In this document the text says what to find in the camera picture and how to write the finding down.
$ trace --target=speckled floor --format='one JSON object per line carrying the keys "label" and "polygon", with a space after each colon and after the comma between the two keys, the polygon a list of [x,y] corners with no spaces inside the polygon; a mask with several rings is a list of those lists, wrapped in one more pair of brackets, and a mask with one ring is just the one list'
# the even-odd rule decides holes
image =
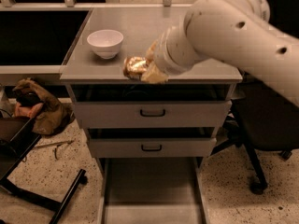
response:
{"label": "speckled floor", "polygon": [[[66,130],[43,138],[38,146],[74,140],[70,145],[36,148],[9,179],[18,186],[60,201],[79,169],[87,171],[88,184],[80,185],[61,218],[62,224],[97,223],[102,177],[76,121]],[[299,152],[288,161],[277,153],[258,153],[269,180],[264,195],[249,191],[254,171],[243,147],[230,147],[205,158],[201,172],[202,195],[210,224],[299,223]],[[8,195],[0,189],[0,218],[9,224],[49,223],[52,212]]]}

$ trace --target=drawer handle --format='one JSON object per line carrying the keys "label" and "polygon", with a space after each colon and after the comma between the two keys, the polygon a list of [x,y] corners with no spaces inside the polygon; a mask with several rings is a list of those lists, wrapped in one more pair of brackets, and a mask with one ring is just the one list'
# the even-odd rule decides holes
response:
{"label": "drawer handle", "polygon": [[144,111],[142,109],[140,109],[140,116],[142,117],[163,117],[166,114],[166,110],[162,110],[161,113],[158,114],[152,114],[150,112]]}
{"label": "drawer handle", "polygon": [[152,147],[144,147],[144,145],[141,145],[141,149],[142,151],[144,152],[159,152],[162,150],[162,145],[159,145],[159,147],[155,147],[155,148],[152,148]]}

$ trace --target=chair wheel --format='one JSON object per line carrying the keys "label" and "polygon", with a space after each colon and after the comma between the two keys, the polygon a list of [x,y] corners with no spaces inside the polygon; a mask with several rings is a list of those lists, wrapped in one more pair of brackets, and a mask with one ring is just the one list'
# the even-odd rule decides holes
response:
{"label": "chair wheel", "polygon": [[292,153],[290,151],[282,151],[279,155],[284,161],[286,161],[290,158]]}
{"label": "chair wheel", "polygon": [[250,185],[250,190],[253,194],[256,195],[262,195],[263,191],[266,189],[267,187],[264,187],[261,183],[257,183],[257,182],[253,182]]}
{"label": "chair wheel", "polygon": [[88,182],[87,176],[86,175],[82,176],[81,179],[80,179],[80,184],[86,185],[87,182]]}

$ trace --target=black chair leg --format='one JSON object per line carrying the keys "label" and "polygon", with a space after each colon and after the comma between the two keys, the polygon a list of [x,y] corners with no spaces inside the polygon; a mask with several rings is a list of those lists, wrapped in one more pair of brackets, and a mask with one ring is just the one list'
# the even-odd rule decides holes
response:
{"label": "black chair leg", "polygon": [[255,170],[256,175],[258,176],[260,182],[253,182],[250,185],[250,190],[254,194],[262,195],[263,191],[268,188],[268,183],[264,177],[263,169],[261,167],[260,161],[258,159],[258,156],[254,150],[254,148],[248,144],[244,144],[246,151],[249,155],[250,161],[253,165],[253,168]]}
{"label": "black chair leg", "polygon": [[64,199],[61,202],[55,201],[53,199],[41,196],[39,194],[33,193],[31,191],[21,189],[14,185],[12,182],[10,182],[8,179],[3,179],[0,182],[0,186],[4,188],[6,191],[10,192],[12,195],[15,195],[29,203],[33,203],[39,206],[42,206],[44,208],[47,208],[54,213],[50,224],[56,224],[58,223],[61,215],[63,214],[65,208],[69,204],[72,196],[74,195],[75,191],[78,188],[79,184],[87,184],[87,177],[85,176],[86,171],[81,169],[76,178],[74,179],[71,187],[69,188],[68,192],[65,194]]}
{"label": "black chair leg", "polygon": [[286,161],[291,157],[292,152],[290,150],[284,150],[281,153],[279,153],[279,155],[280,155],[281,159]]}
{"label": "black chair leg", "polygon": [[230,147],[230,146],[232,146],[234,144],[235,144],[234,141],[232,141],[230,139],[226,140],[223,143],[219,144],[218,146],[214,147],[211,155],[217,154],[217,153],[225,150],[227,147]]}

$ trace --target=white bowl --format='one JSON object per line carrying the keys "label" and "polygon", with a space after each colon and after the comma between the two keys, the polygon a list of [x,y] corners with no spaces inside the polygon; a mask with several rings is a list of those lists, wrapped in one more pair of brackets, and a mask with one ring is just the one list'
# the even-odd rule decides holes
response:
{"label": "white bowl", "polygon": [[115,57],[121,50],[122,41],[122,33],[115,30],[99,30],[87,37],[93,52],[103,59]]}

